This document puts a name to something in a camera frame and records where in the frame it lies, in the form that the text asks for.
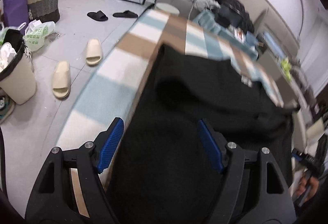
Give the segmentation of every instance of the woven laundry basket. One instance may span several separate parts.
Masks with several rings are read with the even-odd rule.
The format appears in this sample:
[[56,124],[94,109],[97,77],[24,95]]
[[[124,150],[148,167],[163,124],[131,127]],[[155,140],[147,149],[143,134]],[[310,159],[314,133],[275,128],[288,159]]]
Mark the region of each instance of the woven laundry basket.
[[30,21],[57,22],[60,19],[58,0],[27,0]]

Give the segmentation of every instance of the tiled floor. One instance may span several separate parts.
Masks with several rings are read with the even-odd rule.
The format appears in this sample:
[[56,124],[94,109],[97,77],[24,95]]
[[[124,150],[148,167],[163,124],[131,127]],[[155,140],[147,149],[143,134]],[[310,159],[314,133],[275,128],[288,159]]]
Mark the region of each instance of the tiled floor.
[[[131,10],[140,15],[144,7],[121,0],[59,0],[61,18],[56,31],[62,37],[33,53],[36,94],[25,104],[16,105],[13,114],[1,125],[6,149],[7,189],[11,204],[24,215],[38,172],[76,98],[96,68],[85,64],[87,41],[98,38],[104,56],[136,19],[114,18],[114,12]],[[102,10],[109,20],[97,22],[87,13]],[[71,93],[66,100],[56,99],[51,77],[60,60],[71,65]]]

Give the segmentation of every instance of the cream slide sandal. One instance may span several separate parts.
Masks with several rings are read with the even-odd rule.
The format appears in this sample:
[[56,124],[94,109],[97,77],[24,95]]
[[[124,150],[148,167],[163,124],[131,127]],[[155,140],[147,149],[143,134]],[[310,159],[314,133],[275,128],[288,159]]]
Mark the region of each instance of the cream slide sandal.
[[88,42],[86,63],[89,66],[97,65],[103,57],[101,43],[98,39],[91,39]]
[[57,98],[65,98],[71,90],[71,75],[68,61],[60,61],[52,78],[52,92]]

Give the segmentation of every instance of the metal bolt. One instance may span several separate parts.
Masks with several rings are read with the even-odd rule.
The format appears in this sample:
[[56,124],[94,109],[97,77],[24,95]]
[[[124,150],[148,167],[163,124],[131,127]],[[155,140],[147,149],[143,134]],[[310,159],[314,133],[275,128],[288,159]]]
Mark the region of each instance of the metal bolt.
[[86,142],[86,143],[84,144],[84,147],[85,147],[85,148],[91,148],[91,147],[93,147],[93,142]]
[[235,149],[237,147],[237,145],[234,142],[228,142],[228,147],[230,149]]
[[59,147],[57,147],[57,146],[51,149],[51,153],[53,153],[53,154],[56,154],[58,152],[59,152]]
[[263,153],[263,154],[268,154],[268,153],[270,153],[269,148],[267,148],[267,147],[263,147],[263,148],[262,148],[262,153]]

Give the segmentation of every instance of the black trash bag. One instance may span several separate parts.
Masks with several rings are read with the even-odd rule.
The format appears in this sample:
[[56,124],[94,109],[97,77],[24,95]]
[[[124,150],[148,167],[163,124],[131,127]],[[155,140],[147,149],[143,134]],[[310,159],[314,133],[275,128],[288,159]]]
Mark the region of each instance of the black trash bag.
[[8,66],[0,73],[0,81],[7,78],[13,72],[17,64],[21,61],[26,48],[23,35],[18,30],[8,30],[3,43],[10,43],[17,54]]

